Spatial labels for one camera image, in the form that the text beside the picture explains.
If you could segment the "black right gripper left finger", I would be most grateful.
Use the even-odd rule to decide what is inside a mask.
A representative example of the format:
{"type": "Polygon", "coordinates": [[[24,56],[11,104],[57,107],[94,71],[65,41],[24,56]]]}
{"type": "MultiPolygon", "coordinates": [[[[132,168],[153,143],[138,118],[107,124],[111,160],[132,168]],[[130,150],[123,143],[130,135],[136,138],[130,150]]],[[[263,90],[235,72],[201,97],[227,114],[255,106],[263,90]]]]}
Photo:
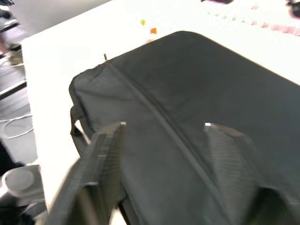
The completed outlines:
{"type": "Polygon", "coordinates": [[[121,199],[120,158],[125,122],[94,133],[90,143],[74,136],[80,158],[67,173],[56,195],[47,225],[107,225],[121,199]]]}

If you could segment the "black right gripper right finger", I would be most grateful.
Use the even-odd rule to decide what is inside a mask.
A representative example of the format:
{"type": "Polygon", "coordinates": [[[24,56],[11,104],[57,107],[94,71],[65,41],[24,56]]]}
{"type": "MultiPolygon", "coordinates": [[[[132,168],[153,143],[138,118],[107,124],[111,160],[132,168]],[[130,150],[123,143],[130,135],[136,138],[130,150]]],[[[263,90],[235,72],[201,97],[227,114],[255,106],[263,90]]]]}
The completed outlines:
{"type": "Polygon", "coordinates": [[[296,225],[295,188],[255,147],[246,134],[206,123],[218,195],[234,225],[296,225]]]}

